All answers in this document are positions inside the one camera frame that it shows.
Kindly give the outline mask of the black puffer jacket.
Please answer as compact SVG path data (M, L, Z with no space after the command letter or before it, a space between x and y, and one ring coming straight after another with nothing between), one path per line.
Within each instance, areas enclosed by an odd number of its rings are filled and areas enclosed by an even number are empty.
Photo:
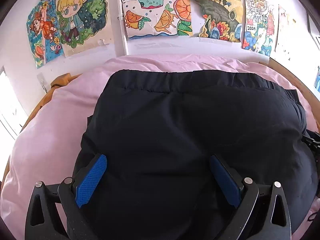
M318 185L306 130L297 91L255 74L121 70L82 136L74 172L96 154L107 168L81 210L99 239L213 239L234 215L218 154L241 177L280 182L297 230Z

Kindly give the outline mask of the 2024 dragon drawing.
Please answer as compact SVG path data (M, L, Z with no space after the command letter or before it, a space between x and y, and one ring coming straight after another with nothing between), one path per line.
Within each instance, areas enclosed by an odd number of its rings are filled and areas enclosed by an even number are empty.
M245 0L242 49L270 56L277 39L279 8L269 0Z

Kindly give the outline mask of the orange girl swimming drawing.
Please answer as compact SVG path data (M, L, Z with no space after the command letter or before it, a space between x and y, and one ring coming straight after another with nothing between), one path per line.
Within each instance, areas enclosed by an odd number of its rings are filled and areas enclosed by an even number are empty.
M55 0L40 1L30 12L26 26L37 69L63 55Z

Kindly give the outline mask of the pink bed duvet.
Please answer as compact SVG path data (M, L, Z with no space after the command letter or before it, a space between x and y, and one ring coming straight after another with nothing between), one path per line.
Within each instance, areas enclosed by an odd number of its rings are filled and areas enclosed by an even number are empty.
M284 202L293 232L318 193L311 107L258 63L122 56L54 92L18 136L1 193L16 239L214 239L237 209L219 155Z

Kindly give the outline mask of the fruit juice drawing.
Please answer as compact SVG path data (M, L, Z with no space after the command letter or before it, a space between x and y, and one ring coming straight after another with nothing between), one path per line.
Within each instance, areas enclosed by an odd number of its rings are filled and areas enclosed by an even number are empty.
M190 0L121 0L127 37L192 36Z

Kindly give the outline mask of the white wall air conditioner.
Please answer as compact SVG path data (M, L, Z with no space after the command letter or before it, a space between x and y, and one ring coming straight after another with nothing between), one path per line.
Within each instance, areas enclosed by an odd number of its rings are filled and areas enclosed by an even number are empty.
M316 44L317 48L320 49L319 46L319 30L317 29L314 21L312 20L311 16L307 14L307 25L308 25L308 32L311 35L314 43Z

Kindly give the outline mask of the bright window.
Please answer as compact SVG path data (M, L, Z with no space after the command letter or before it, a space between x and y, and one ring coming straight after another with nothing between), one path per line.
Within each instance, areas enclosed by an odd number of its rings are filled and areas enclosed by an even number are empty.
M1 125L15 140L27 119L28 115L19 102L4 67L1 67Z

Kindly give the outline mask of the wooden bed frame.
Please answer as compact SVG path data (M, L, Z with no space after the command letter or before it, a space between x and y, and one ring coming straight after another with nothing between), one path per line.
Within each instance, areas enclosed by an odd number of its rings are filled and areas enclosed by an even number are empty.
M155 72L223 70L254 73L283 88L297 90L306 109L308 128L317 129L312 110L316 97L296 76L283 66L271 68L263 63L242 63L236 59L199 54L146 54L110 59L99 67L71 76L63 71L56 76L51 90L29 115L8 159L3 184L34 183L37 179L57 182L70 175L80 151L80 140L87 117L110 76L122 69Z

